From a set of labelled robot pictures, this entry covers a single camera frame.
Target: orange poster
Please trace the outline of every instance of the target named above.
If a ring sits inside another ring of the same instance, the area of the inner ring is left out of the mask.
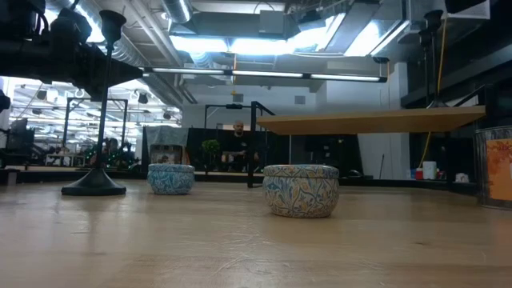
[[[487,140],[490,197],[512,201],[512,139]]]

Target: ductwork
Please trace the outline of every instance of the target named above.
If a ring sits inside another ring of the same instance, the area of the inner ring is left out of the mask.
[[[162,0],[163,9],[173,23],[187,23],[193,14],[189,0]]]
[[[58,14],[62,8],[69,6],[69,0],[46,0],[46,8],[56,14]],[[80,1],[80,7],[97,23],[98,27],[101,27],[101,19],[99,17],[100,8],[96,3],[82,0]],[[135,67],[150,65],[150,62],[142,56],[125,35],[115,43],[115,50],[112,53],[112,57]],[[150,87],[151,93],[156,95],[164,104],[178,108],[182,107],[183,99],[176,91],[176,88],[169,83],[171,80],[167,77],[150,74],[148,77],[145,77],[143,81]]]

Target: red object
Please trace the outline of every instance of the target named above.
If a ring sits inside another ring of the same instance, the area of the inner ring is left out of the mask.
[[[416,178],[416,180],[423,180],[423,170],[416,169],[416,173],[414,174],[414,178]]]

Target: air vent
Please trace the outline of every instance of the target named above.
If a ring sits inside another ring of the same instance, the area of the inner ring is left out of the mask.
[[[295,96],[295,105],[305,105],[306,96]]]
[[[243,94],[233,94],[233,103],[243,103]]]

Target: man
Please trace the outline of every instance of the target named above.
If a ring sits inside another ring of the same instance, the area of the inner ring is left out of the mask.
[[[227,137],[223,145],[222,161],[234,163],[230,168],[243,172],[247,165],[246,153],[249,149],[250,139],[243,133],[242,121],[236,121],[233,129],[234,132]],[[258,152],[254,153],[254,160],[259,160]]]

